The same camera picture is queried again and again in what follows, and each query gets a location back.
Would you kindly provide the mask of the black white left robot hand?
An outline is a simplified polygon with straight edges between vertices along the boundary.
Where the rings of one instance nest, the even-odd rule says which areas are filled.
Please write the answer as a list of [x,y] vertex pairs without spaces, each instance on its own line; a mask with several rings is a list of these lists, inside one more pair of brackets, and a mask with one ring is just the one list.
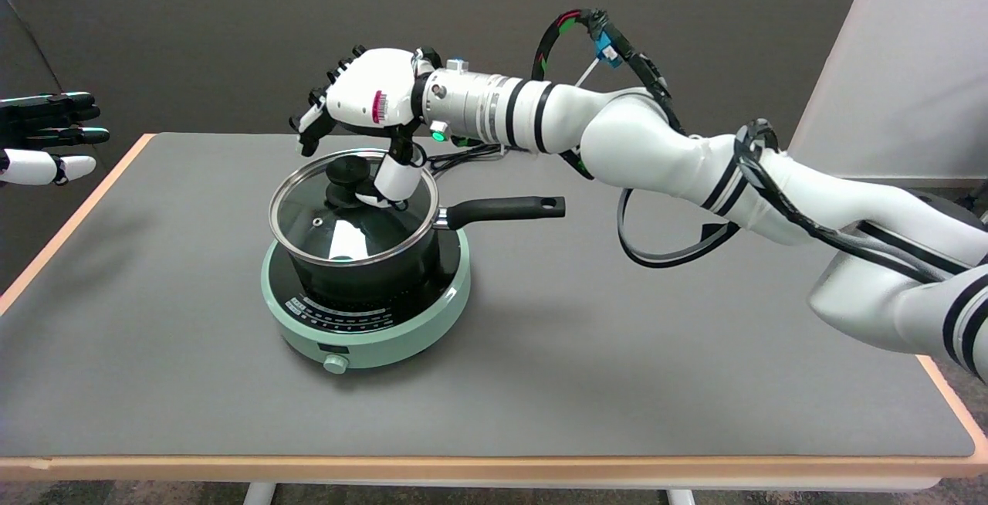
[[96,98],[88,91],[3,98],[2,184],[60,186],[91,174],[95,157],[49,150],[109,141],[107,129],[84,124],[100,115]]

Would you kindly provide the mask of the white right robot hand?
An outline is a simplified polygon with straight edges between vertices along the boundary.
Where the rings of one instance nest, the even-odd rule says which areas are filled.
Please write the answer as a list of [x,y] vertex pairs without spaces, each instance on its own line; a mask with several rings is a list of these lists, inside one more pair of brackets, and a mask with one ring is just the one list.
[[377,207],[403,206],[425,164],[424,151],[413,141],[424,117],[424,82],[441,64],[429,47],[409,52],[356,46],[354,58],[342,59],[328,72],[328,85],[310,91],[310,108],[289,119],[301,156],[313,156],[319,141],[336,127],[388,139],[373,186],[361,189],[357,198]]

